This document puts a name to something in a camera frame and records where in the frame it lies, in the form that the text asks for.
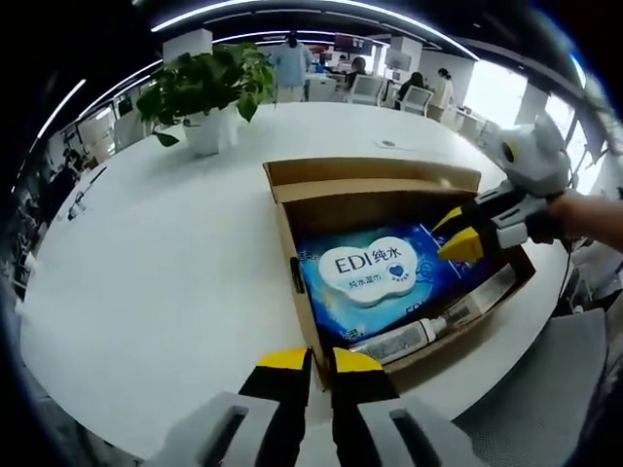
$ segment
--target office chair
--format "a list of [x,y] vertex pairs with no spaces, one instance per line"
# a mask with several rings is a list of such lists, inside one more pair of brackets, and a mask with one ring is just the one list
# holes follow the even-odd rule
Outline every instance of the office chair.
[[349,104],[379,105],[379,95],[385,80],[376,76],[357,75],[347,94]]
[[337,82],[332,78],[310,80],[308,102],[331,102]]
[[409,86],[405,98],[397,102],[403,112],[426,116],[426,109],[431,97],[432,92],[430,90]]

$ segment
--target round table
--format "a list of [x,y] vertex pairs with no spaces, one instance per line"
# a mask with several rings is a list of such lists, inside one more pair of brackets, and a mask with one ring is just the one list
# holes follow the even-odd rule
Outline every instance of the round table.
[[[211,158],[194,157],[183,139],[171,148],[144,139],[105,163],[84,213],[67,220],[74,192],[50,226],[23,304],[29,370],[93,433],[154,454],[174,422],[238,392],[262,354],[304,344],[262,162],[329,156],[471,167],[481,190],[504,178],[436,122],[363,105],[261,106],[238,145]],[[515,365],[556,304],[567,258],[558,244],[526,250],[535,277],[450,355],[398,376],[403,393],[454,418]],[[317,465],[311,445],[332,443],[330,415],[330,395],[313,381],[299,465]],[[322,455],[337,465],[329,446]]]

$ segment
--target box flap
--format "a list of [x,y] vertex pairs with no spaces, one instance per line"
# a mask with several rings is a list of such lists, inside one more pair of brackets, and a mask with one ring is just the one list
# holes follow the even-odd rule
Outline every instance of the box flap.
[[446,188],[475,192],[480,182],[480,172],[469,168],[382,158],[274,161],[264,163],[264,169],[278,202],[366,191]]

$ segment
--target open cardboard box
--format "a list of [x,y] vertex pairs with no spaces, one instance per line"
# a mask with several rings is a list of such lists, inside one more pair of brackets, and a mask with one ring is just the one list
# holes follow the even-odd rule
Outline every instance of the open cardboard box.
[[[276,203],[278,230],[291,272],[296,312],[306,343],[326,384],[329,361],[316,329],[312,305],[301,274],[296,241],[321,234],[339,234],[399,222],[434,225],[455,206],[475,197],[480,172],[439,163],[376,158],[323,158],[264,164]],[[510,264],[515,282],[485,314],[429,346],[384,365],[388,373],[401,370],[469,332],[501,303],[523,287],[534,268],[521,247],[495,259]],[[455,304],[462,297],[454,297]],[[434,317],[444,309],[428,315]]]

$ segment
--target cable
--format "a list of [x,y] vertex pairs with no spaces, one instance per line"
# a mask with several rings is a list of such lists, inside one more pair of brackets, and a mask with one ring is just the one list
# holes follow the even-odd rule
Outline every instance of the cable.
[[573,242],[570,242],[570,245],[568,246],[568,255],[567,255],[567,267],[565,268],[565,275],[563,276],[563,283],[561,284],[561,290],[558,293],[558,300],[561,299],[561,297],[563,296],[563,292],[565,291],[565,282],[567,282],[567,276],[568,276],[568,267],[571,264],[571,250],[573,249]]

